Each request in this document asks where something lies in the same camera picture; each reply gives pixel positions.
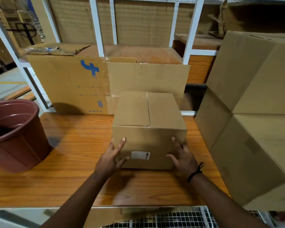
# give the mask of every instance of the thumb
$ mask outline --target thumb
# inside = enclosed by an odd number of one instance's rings
[[[167,154],[166,156],[169,157],[172,160],[172,162],[174,163],[174,165],[176,167],[179,166],[180,162],[177,160],[177,158],[173,154]]]
[[[116,164],[116,168],[120,169],[122,167],[122,165],[129,159],[129,157],[124,157],[121,160],[119,160],[119,162]]]

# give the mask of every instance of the finger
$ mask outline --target finger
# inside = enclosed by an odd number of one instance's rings
[[[188,147],[187,142],[185,142],[185,143],[183,144],[183,148],[184,148],[184,151],[185,151],[186,153],[190,153],[190,149],[189,149],[189,147]]]
[[[182,149],[182,147],[180,146],[178,141],[175,139],[175,137],[172,137],[172,142],[173,142],[175,149],[178,151],[178,154],[179,155],[182,154],[184,152],[184,150]]]
[[[113,150],[114,149],[114,140],[111,138],[110,144],[108,146],[108,150]]]
[[[113,150],[114,156],[116,156],[120,152],[124,144],[125,144],[125,138],[123,138],[120,141],[120,143],[117,145],[117,147]]]
[[[173,154],[167,154],[166,156],[172,160],[172,162],[174,163],[176,167],[179,166],[180,162],[177,160],[177,158]]]
[[[129,159],[129,157],[124,157],[122,158],[117,164],[116,164],[116,169],[120,169],[122,165]]]

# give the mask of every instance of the white label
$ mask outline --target white label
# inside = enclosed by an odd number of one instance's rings
[[[131,159],[145,159],[148,160],[150,158],[150,152],[143,151],[132,151]]]

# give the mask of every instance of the person's left hand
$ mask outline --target person's left hand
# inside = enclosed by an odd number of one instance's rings
[[[101,177],[108,179],[114,172],[122,167],[122,165],[129,159],[129,157],[122,158],[116,163],[115,158],[125,144],[125,138],[123,138],[117,147],[114,149],[113,138],[110,141],[109,147],[105,153],[100,156],[98,163],[96,164],[94,173],[99,174]]]

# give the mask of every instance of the yellow floor line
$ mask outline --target yellow floor line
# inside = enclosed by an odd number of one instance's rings
[[[0,84],[17,84],[17,85],[21,85],[21,84],[27,84],[27,82],[25,82],[25,81],[0,81]]]

